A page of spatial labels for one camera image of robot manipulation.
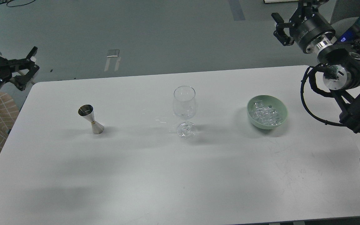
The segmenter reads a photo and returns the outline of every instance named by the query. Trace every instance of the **jigger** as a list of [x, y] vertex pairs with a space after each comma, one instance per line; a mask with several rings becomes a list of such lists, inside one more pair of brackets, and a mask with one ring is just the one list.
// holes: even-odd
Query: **jigger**
[[92, 132], [94, 134], [101, 134], [104, 131], [104, 126], [94, 120], [94, 108], [89, 105], [83, 105], [79, 108], [79, 115], [91, 122]]

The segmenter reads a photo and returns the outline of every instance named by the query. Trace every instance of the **ice cube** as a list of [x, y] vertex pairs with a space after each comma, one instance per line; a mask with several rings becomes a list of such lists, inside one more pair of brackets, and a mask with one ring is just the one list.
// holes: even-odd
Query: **ice cube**
[[259, 100], [259, 101], [254, 102], [254, 106], [255, 106], [255, 108], [263, 108], [263, 101]]

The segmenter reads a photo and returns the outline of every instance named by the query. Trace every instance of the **wine glass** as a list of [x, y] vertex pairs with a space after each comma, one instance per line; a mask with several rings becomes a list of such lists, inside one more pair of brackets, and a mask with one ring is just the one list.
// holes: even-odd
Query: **wine glass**
[[174, 91], [173, 111], [176, 116], [186, 120], [177, 127], [177, 134], [182, 138], [194, 137], [197, 128], [188, 121], [197, 113], [194, 88], [189, 86], [176, 88]]

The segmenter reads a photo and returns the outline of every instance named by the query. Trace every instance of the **white table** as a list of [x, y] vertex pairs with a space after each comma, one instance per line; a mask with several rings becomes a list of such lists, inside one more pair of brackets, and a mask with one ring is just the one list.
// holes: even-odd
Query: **white table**
[[[358, 134], [311, 118], [306, 66], [36, 84], [0, 155], [0, 224], [221, 225], [360, 216]], [[192, 140], [177, 137], [173, 91], [196, 90]], [[288, 110], [253, 127], [247, 101]], [[319, 116], [334, 100], [306, 91]], [[94, 107], [105, 131], [77, 114]]]

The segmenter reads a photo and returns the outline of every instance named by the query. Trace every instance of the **silver metal joint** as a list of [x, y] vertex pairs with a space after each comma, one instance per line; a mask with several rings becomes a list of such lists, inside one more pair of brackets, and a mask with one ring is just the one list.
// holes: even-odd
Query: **silver metal joint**
[[347, 88], [350, 85], [352, 76], [349, 71], [347, 71], [341, 65], [333, 65], [329, 68], [333, 70], [334, 74], [336, 75], [336, 79], [329, 79], [323, 76], [323, 83], [327, 88], [330, 90], [340, 90]]
[[314, 39], [309, 45], [306, 47], [306, 53], [315, 53], [316, 55], [319, 55], [319, 53], [325, 49], [326, 47], [329, 47], [333, 45], [333, 43], [330, 41], [332, 37], [334, 36], [331, 32], [326, 32], [316, 39]]

